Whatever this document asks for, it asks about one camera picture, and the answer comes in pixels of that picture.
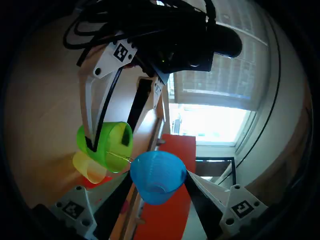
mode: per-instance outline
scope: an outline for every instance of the blue plastic cup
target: blue plastic cup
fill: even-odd
[[[165,203],[186,179],[187,169],[177,156],[163,151],[145,152],[131,163],[130,175],[142,199]]]

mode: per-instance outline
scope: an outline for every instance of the white wall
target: white wall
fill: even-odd
[[[295,146],[299,138],[292,140],[296,126],[303,110],[304,81],[306,79],[303,67],[298,56],[280,27],[272,21],[276,30],[281,53],[281,78],[278,97],[273,112],[256,145],[246,159],[236,169],[237,183],[247,186],[254,181],[257,182],[273,174],[283,163],[283,153],[288,148],[288,143]],[[272,46],[272,58],[276,46]],[[246,146],[238,153],[236,163],[239,162],[250,148],[252,141],[246,142]],[[219,183],[230,172],[230,167]],[[230,187],[231,177],[228,177],[221,186]]]
[[[200,219],[197,215],[194,205],[191,203],[186,228],[182,240],[206,240],[207,236],[203,230]]]
[[[234,147],[196,146],[197,157],[233,157]]]

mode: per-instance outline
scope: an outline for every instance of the green plastic cup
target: green plastic cup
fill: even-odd
[[[123,158],[131,156],[133,137],[126,122],[104,122],[96,152],[87,147],[84,136],[84,127],[81,126],[77,132],[79,149],[109,171],[121,172],[129,163]]]

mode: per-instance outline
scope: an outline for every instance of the red board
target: red board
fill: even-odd
[[[180,158],[187,170],[196,170],[196,138],[164,134],[165,144],[159,150]],[[134,240],[181,240],[186,227],[191,199],[182,185],[165,203],[153,206],[145,203],[141,219],[146,223],[138,225]]]

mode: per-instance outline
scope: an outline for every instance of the plastic cup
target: plastic cup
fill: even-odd
[[[151,205],[165,203],[186,179],[184,163],[175,155],[152,151],[139,155],[130,175],[142,199]]]
[[[93,184],[98,184],[106,177],[107,169],[92,160],[82,151],[76,152],[72,159],[73,166],[86,179]]]
[[[81,126],[77,132],[78,147],[101,166],[110,172],[121,172],[127,166],[128,161],[117,156],[130,157],[132,153],[132,130],[127,123],[104,122],[96,152],[87,147],[84,136],[84,127]]]

